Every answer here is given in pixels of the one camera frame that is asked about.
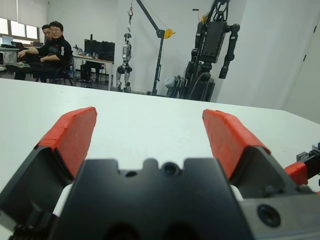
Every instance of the window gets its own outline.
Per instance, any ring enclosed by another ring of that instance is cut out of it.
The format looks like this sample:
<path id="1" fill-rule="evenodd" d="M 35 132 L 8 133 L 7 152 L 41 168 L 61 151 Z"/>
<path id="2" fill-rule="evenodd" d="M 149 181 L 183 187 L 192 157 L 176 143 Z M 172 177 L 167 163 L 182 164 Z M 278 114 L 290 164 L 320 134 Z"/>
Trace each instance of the window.
<path id="1" fill-rule="evenodd" d="M 26 28 L 24 24 L 18 23 L 16 21 L 10 21 L 11 22 L 11 34 L 13 36 L 18 37 L 26 37 Z"/>
<path id="2" fill-rule="evenodd" d="M 26 37 L 28 39 L 38 39 L 38 31 L 35 26 L 26 25 Z"/>
<path id="3" fill-rule="evenodd" d="M 15 42 L 31 44 L 31 42 L 40 42 L 39 33 L 38 27 L 0 18 L 0 37 L 13 37 Z"/>
<path id="4" fill-rule="evenodd" d="M 9 34 L 7 19 L 0 18 L 0 34 Z"/>

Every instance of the desk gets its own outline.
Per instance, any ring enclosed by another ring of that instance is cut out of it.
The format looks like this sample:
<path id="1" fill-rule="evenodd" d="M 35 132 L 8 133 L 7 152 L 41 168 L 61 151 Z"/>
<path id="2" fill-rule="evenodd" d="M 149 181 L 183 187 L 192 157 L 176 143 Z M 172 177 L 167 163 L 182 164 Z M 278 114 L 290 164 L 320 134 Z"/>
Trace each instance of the desk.
<path id="1" fill-rule="evenodd" d="M 96 107 L 98 115 L 87 158 L 117 159 L 121 169 L 141 169 L 147 158 L 157 159 L 159 166 L 175 162 L 182 167 L 185 158 L 212 157 L 202 121 L 205 109 L 237 116 L 282 167 L 320 141 L 319 124 L 282 110 L 12 79 L 0 83 L 0 103 L 5 103 L 0 117 L 0 191 L 61 115 L 89 106 Z M 318 179 L 309 182 L 315 191 Z M 62 193 L 55 213 L 67 195 L 67 190 Z M 0 227 L 0 239 L 5 239 L 3 232 Z"/>
<path id="2" fill-rule="evenodd" d="M 18 51 L 19 51 L 19 49 L 17 49 L 17 48 L 1 48 L 0 47 L 0 52 L 4 53 L 3 61 L 5 60 L 6 53 L 11 53 L 11 59 L 9 59 L 8 63 L 16 63 L 17 62 L 17 54 L 14 54 L 14 53 L 17 53 Z"/>
<path id="3" fill-rule="evenodd" d="M 113 61 L 107 61 L 107 60 L 101 60 L 101 59 L 95 59 L 89 56 L 80 56 L 80 55 L 73 55 L 72 58 L 72 70 L 73 70 L 73 80 L 76 81 L 75 78 L 75 71 L 76 71 L 76 62 L 75 60 L 82 60 L 82 64 L 84 64 L 84 60 L 89 61 L 89 62 L 94 62 L 94 63 L 99 63 L 99 64 L 103 64 L 104 68 L 105 68 L 105 73 L 107 74 L 107 72 L 109 73 L 109 83 L 108 83 L 108 90 L 111 91 L 111 86 L 113 84 L 113 72 L 112 72 L 112 67 L 114 62 Z"/>

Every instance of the red tape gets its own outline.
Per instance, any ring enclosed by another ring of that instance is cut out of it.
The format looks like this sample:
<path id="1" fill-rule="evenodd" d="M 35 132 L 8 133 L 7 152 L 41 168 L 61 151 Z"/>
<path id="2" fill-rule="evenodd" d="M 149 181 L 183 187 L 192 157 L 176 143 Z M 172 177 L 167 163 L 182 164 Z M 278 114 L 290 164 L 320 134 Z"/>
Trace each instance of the red tape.
<path id="1" fill-rule="evenodd" d="M 97 111 L 92 106 L 70 111 L 59 118 L 37 145 L 57 150 L 75 177 L 88 154 L 96 120 Z"/>
<path id="2" fill-rule="evenodd" d="M 284 170 L 298 186 L 308 184 L 307 166 L 303 162 L 295 162 Z"/>
<path id="3" fill-rule="evenodd" d="M 230 179 L 248 146 L 261 146 L 270 150 L 233 115 L 206 109 L 203 122 L 209 138 L 212 154 L 222 165 Z"/>

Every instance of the glasses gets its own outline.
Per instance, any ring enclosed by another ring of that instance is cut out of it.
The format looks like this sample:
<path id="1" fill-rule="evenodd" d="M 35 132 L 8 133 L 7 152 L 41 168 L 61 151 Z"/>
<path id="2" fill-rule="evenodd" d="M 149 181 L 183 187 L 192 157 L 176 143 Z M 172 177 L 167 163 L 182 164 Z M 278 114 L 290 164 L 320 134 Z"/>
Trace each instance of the glasses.
<path id="1" fill-rule="evenodd" d="M 60 29 L 59 28 L 51 28 L 50 31 L 53 33 L 58 33 L 58 32 L 60 32 Z"/>

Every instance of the black jacket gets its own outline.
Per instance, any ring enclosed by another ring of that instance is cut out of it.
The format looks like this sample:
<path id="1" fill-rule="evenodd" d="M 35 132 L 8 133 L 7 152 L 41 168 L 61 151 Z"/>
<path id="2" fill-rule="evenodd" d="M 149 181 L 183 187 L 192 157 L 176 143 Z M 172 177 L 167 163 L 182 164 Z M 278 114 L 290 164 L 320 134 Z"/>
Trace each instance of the black jacket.
<path id="1" fill-rule="evenodd" d="M 65 40 L 64 36 L 46 43 L 38 49 L 38 52 L 42 57 L 56 55 L 62 64 L 68 64 L 72 57 L 71 46 Z"/>

